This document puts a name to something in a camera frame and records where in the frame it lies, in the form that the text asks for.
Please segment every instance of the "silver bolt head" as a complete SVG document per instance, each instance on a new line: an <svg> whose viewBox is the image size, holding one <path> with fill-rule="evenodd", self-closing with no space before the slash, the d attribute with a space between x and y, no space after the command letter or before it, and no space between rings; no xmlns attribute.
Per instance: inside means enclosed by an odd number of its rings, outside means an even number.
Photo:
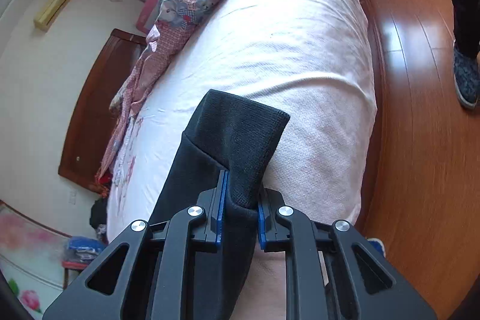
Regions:
<svg viewBox="0 0 480 320"><path fill-rule="evenodd" d="M338 220L335 223L335 228L337 228L339 231L346 232L350 229L350 224L345 220Z"/></svg>
<svg viewBox="0 0 480 320"><path fill-rule="evenodd" d="M137 220L131 223L130 228L135 232L143 231L146 228L147 224L145 221Z"/></svg>
<svg viewBox="0 0 480 320"><path fill-rule="evenodd" d="M203 213L203 209L200 206L192 206L191 208L188 208L188 214L190 216L200 216Z"/></svg>
<svg viewBox="0 0 480 320"><path fill-rule="evenodd" d="M293 214L293 209L289 206L281 206L278 208L278 213L282 216L291 216Z"/></svg>

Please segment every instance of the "sneaker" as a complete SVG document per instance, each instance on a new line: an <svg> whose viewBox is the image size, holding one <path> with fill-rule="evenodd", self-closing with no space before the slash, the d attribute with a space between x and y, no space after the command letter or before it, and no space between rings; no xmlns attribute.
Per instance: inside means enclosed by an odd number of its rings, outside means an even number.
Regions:
<svg viewBox="0 0 480 320"><path fill-rule="evenodd" d="M462 55L453 49L453 74L458 101L465 109L473 110L478 101L480 75L476 59Z"/></svg>
<svg viewBox="0 0 480 320"><path fill-rule="evenodd" d="M378 251L380 254L385 258L386 257L386 251L385 251L385 246L383 245L383 241L377 238L370 238L367 239L370 244Z"/></svg>

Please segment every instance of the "floral blanket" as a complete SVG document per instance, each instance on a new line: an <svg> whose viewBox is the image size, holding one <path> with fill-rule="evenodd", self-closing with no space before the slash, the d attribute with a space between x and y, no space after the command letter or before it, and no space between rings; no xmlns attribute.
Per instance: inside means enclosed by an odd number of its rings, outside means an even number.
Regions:
<svg viewBox="0 0 480 320"><path fill-rule="evenodd" d="M153 85L165 72L173 56L186 44L202 20L208 16L220 0L164 0L154 26L146 38L147 48L137 60L131 74L113 99L110 109L119 114L114 132L107 145L100 169L99 181L110 168L113 181L116 167L123 164L122 144L128 144L136 116Z"/></svg>

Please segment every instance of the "black pants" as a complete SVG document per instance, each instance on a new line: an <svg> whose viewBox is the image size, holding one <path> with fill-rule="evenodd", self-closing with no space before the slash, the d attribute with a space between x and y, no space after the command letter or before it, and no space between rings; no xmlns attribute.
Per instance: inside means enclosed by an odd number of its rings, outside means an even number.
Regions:
<svg viewBox="0 0 480 320"><path fill-rule="evenodd" d="M480 41L480 0L452 0L455 46L465 56L477 57Z"/></svg>

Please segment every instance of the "plaid fabric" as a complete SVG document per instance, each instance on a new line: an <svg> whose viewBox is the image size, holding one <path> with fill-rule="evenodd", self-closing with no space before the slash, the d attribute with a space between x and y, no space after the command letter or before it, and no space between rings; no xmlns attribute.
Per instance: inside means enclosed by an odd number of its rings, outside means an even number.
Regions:
<svg viewBox="0 0 480 320"><path fill-rule="evenodd" d="M97 181L103 177L109 167L113 171L113 181L115 181L119 165L117 164L117 169L115 169L112 164L117 155L120 162L123 160L126 151L123 141L125 137L130 139L130 134L126 135L126 133L130 133L126 131L127 128L131 131L131 124L135 122L136 116L148 94L152 91L155 82L165 72L173 56L185 46L200 24L201 19L196 14L197 1L180 0L187 5L186 9L177 10L177 14L183 18L180 26L174 27L168 21L159 17L150 33L148 33L146 38L147 48L137 60L131 74L114 98L114 102L120 109L119 117L98 170ZM219 2L219 0L210 1L212 5ZM106 196L107 193L108 189L104 188L103 195Z"/></svg>

